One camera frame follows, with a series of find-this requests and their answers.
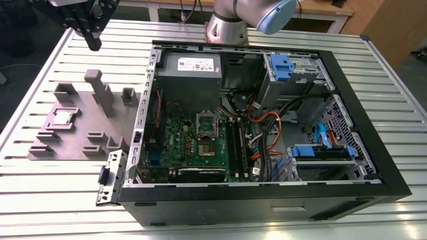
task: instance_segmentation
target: blue cable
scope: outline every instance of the blue cable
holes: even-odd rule
[[[318,123],[314,129],[314,142],[317,144],[319,144],[319,136],[322,137],[322,141],[323,141],[323,144],[326,145],[326,148],[331,149],[333,145],[327,137],[327,127],[323,123]]]

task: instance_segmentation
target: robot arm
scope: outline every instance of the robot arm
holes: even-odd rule
[[[275,34],[289,23],[297,0],[215,0],[207,26],[207,40],[219,44],[246,44],[247,23],[265,34]]]
[[[101,34],[121,0],[99,0],[102,14],[95,16],[97,0],[29,0],[33,6],[65,28],[85,37],[89,48],[102,48]],[[207,26],[211,43],[242,45],[249,41],[247,23],[266,33],[277,33],[290,21],[297,0],[215,0],[214,15]]]
[[[95,16],[95,0],[29,0],[31,5],[66,29],[74,28],[85,37],[89,48],[102,48],[101,34],[115,13],[121,0],[99,0],[102,14]]]

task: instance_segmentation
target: floor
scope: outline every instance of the floor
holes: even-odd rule
[[[42,66],[45,65],[65,33],[65,29],[45,15],[39,12],[37,12],[37,15],[38,25],[29,30],[37,46],[35,53],[27,57],[13,58],[0,51],[0,73],[7,78],[7,83],[0,84],[0,132],[9,123],[15,109],[19,106],[27,90],[38,76]],[[206,19],[210,19],[211,13],[206,13],[205,17]],[[146,8],[129,6],[121,6],[113,18],[150,21],[149,11]],[[177,10],[162,9],[159,12],[159,18],[163,22],[177,23],[181,21],[181,12]],[[201,12],[197,12],[189,23],[203,23]],[[412,54],[404,64],[398,67],[397,73],[425,109],[427,109],[427,61],[418,60],[417,55]]]

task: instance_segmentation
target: motherboard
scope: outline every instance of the motherboard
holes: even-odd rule
[[[139,161],[142,182],[250,182],[249,132],[250,123],[211,112],[169,118],[162,152],[149,151]]]

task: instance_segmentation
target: slotted aluminum table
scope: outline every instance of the slotted aluminum table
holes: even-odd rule
[[[421,239],[427,236],[427,115],[374,45],[360,36],[249,32],[251,45],[333,51],[413,196],[337,220],[142,227],[122,207],[95,207],[102,161],[30,161],[29,149],[57,98],[58,83],[85,83],[101,69],[113,91],[146,87],[153,40],[205,41],[202,25],[113,20],[94,52],[69,30],[0,135],[0,238]]]

